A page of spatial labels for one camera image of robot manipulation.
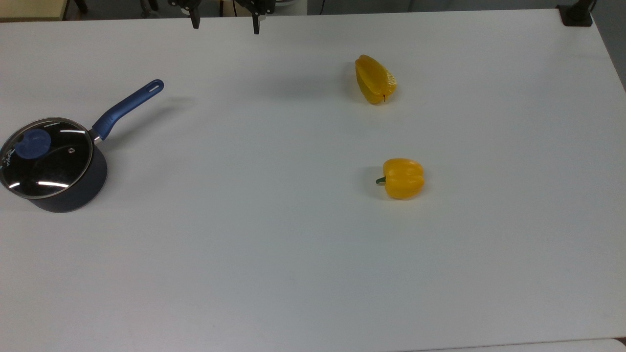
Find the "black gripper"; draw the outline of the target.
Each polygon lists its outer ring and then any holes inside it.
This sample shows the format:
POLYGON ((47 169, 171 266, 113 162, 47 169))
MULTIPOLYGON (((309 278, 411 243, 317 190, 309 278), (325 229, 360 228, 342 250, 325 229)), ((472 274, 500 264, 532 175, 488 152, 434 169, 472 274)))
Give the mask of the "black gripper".
MULTIPOLYGON (((275 11, 274 0, 231 0, 237 6, 248 10, 252 14, 253 33, 260 34, 260 15, 273 14, 275 11)), ((181 9, 190 11, 190 19, 194 29, 199 29, 201 16, 199 15, 197 7, 202 3, 202 0, 170 0, 170 6, 178 6, 181 9)))

